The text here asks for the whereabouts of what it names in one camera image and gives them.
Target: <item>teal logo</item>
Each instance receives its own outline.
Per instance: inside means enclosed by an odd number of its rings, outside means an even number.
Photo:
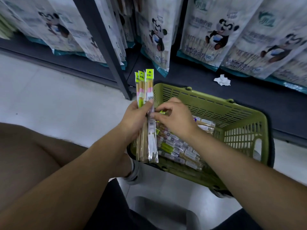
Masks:
[[[274,27],[274,23],[276,21],[275,15],[269,12],[260,11],[258,15],[259,24],[266,27]]]
[[[194,0],[194,4],[195,4],[195,7],[196,7],[197,9],[200,9],[200,10],[202,10],[202,11],[208,11],[208,10],[206,9],[206,7],[207,7],[207,2],[206,2],[206,0]]]

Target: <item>bare thigh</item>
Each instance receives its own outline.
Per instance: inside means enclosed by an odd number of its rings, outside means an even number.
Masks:
[[[0,211],[84,151],[74,143],[0,123]]]

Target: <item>person's right hand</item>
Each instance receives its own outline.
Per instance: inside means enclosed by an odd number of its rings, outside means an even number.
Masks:
[[[158,113],[161,110],[168,110],[169,116]],[[172,97],[167,102],[161,104],[155,111],[150,116],[164,124],[171,132],[184,141],[188,141],[191,134],[200,129],[188,107],[176,97]]]

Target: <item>crumpled paper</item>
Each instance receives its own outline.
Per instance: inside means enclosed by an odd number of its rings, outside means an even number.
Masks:
[[[227,77],[225,77],[225,74],[221,74],[221,76],[215,78],[214,81],[216,81],[220,85],[230,85],[230,80]]]

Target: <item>neon green tag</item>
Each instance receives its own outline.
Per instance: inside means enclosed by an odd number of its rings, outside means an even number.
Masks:
[[[140,80],[139,80],[139,78],[138,78],[138,72],[134,72],[134,74],[135,74],[135,82],[137,83],[137,82],[140,82]]]
[[[146,79],[153,79],[153,69],[146,69]]]
[[[138,71],[138,77],[140,79],[140,81],[145,81],[145,73],[142,71]]]

